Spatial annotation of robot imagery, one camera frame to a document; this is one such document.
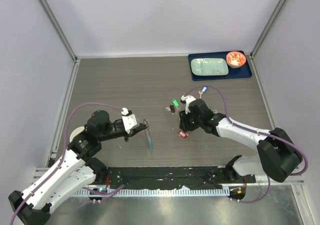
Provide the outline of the metal keyring holder blue handle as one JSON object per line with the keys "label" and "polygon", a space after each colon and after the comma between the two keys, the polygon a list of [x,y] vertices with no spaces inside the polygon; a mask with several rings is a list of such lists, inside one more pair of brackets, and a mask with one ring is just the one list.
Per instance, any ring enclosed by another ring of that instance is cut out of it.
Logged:
{"label": "metal keyring holder blue handle", "polygon": [[148,143],[148,147],[151,153],[153,153],[154,148],[153,148],[153,142],[152,142],[152,138],[151,138],[151,130],[150,130],[150,124],[147,121],[147,119],[143,119],[143,123],[146,125],[146,129],[144,130],[145,136],[146,136],[146,140]]}

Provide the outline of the red tagged keys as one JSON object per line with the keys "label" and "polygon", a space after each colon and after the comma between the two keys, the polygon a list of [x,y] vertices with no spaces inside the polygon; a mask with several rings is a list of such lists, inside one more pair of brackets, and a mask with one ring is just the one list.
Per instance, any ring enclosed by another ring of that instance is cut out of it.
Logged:
{"label": "red tagged keys", "polygon": [[184,139],[188,138],[188,136],[189,136],[187,133],[185,133],[185,132],[182,131],[182,130],[180,130],[180,131],[178,132],[178,135],[179,135],[180,137],[184,138]]}

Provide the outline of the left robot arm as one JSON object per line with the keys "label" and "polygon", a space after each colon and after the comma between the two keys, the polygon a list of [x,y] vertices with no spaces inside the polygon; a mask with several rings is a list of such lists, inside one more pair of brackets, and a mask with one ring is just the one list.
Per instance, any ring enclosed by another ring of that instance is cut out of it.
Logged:
{"label": "left robot arm", "polygon": [[114,122],[107,111],[95,111],[65,146],[61,157],[36,182],[8,196],[13,217],[25,225],[44,225],[55,209],[76,191],[106,180],[108,169],[95,157],[102,149],[102,142],[121,137],[128,141],[147,128],[128,109]]}

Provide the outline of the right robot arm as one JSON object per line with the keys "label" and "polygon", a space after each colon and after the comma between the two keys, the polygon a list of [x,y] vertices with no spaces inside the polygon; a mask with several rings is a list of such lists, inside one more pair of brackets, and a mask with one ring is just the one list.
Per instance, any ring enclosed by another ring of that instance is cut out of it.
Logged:
{"label": "right robot arm", "polygon": [[300,151],[292,146],[288,134],[281,128],[259,129],[214,112],[200,98],[182,96],[184,110],[179,112],[180,129],[185,133],[201,128],[205,133],[243,144],[256,156],[238,155],[226,165],[226,178],[233,183],[246,175],[265,174],[282,183],[303,161]]}

